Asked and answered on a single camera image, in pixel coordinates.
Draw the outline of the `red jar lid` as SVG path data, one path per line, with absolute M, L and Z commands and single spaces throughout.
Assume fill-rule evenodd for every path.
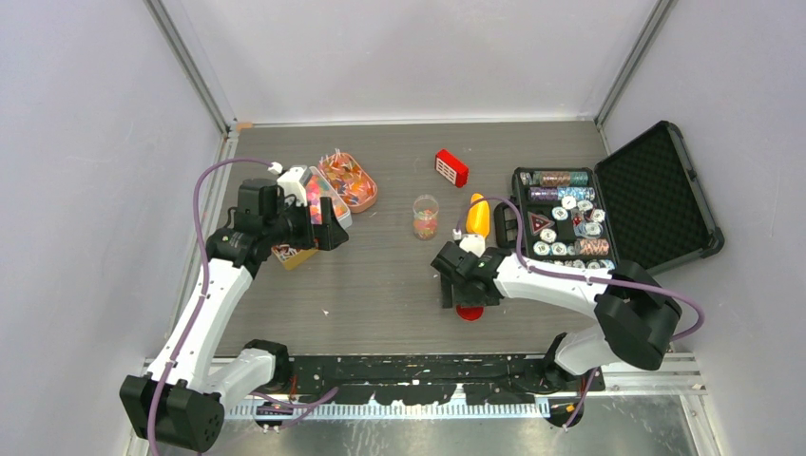
M 465 321 L 476 321 L 484 315 L 484 307 L 456 306 L 456 314 Z

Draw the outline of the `white tray of gummy candies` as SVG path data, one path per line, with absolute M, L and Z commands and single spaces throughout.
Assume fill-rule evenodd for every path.
M 325 179 L 319 170 L 310 166 L 310 179 L 305 184 L 306 199 L 310 207 L 311 221 L 313 224 L 322 223 L 320 198 L 325 197 L 331 200 L 333 213 L 340 226 L 347 230 L 353 224 L 352 213 L 346 203 L 337 194 L 335 188 Z

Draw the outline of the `yellow plastic scoop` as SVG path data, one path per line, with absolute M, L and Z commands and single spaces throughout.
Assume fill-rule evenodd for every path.
M 490 209 L 484 196 L 474 193 L 470 197 L 471 207 L 468 210 L 465 228 L 468 234 L 480 235 L 487 238 L 490 233 Z

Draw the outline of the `clear plastic jar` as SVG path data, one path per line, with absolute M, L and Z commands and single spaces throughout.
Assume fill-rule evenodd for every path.
M 439 205 L 432 195 L 421 195 L 413 202 L 413 234 L 430 240 L 437 234 Z

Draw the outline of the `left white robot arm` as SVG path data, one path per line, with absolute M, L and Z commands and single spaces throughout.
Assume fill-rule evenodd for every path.
M 292 380 L 288 348 L 253 339 L 235 360 L 211 371 L 223 332 L 261 264 L 278 246 L 334 250 L 349 236 L 324 198 L 318 210 L 306 180 L 245 180 L 229 221 L 201 241 L 201 271 L 193 297 L 163 349 L 140 376 L 120 389 L 136 434 L 153 452 L 160 445 L 208 451 L 227 411 L 251 393 L 284 391 Z

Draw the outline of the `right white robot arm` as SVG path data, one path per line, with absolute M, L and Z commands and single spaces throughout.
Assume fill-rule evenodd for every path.
M 547 351 L 542 373 L 556 390 L 566 390 L 580 375 L 614 362 L 657 370 L 681 318 L 679 300 L 635 262 L 610 270 L 576 269 L 498 248 L 476 254 L 449 241 L 431 266 L 442 280 L 445 304 L 456 296 L 467 307 L 527 299 L 593 320 L 590 328 L 562 335 Z

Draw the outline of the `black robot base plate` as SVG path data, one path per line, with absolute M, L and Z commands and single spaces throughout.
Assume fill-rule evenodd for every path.
M 336 388 L 339 405 L 443 405 L 462 393 L 472 406 L 526 404 L 537 395 L 582 392 L 582 376 L 551 373 L 529 354 L 297 355 L 258 388 L 312 403 Z

